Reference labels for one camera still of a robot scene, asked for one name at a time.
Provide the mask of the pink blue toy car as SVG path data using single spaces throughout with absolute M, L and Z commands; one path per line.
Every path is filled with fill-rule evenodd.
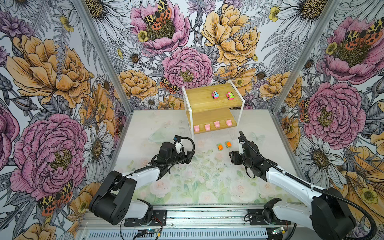
M 219 98 L 219 93 L 217 91 L 212 92 L 212 98 L 213 99 L 218 99 Z

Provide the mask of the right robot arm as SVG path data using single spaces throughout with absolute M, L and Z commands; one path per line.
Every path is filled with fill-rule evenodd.
M 243 132 L 238 140 L 238 151 L 229 154 L 232 164 L 245 166 L 250 178 L 280 187 L 300 201 L 298 205 L 280 198 L 268 201 L 262 215 L 267 224 L 294 223 L 315 231 L 323 240 L 342 240 L 356 227 L 356 220 L 338 191 L 317 187 L 285 171 L 263 157 Z

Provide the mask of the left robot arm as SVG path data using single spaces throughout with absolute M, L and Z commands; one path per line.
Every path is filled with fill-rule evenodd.
M 159 153 L 149 164 L 131 173 L 108 173 L 89 204 L 89 211 L 112 225 L 129 221 L 137 225 L 149 225 L 159 221 L 153 205 L 145 200 L 134 200 L 137 189 L 161 180 L 170 169 L 179 164 L 189 164 L 196 145 L 189 137 L 176 135 L 173 142 L 162 143 Z

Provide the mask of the pink green toy car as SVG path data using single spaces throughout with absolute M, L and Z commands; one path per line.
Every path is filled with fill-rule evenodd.
M 228 100 L 234 100 L 234 98 L 235 98 L 235 95 L 234 95 L 234 93 L 232 93 L 232 92 L 227 92 L 227 99 Z

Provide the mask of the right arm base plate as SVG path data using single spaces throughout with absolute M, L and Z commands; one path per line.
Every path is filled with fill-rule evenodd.
M 273 211 L 268 209 L 248 209 L 244 221 L 249 222 L 251 226 L 289 226 L 291 224 L 290 221 L 279 220 Z

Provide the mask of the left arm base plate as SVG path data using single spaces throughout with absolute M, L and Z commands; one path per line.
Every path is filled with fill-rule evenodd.
M 167 210 L 152 210 L 143 219 L 125 219 L 125 227 L 165 227 L 167 223 Z

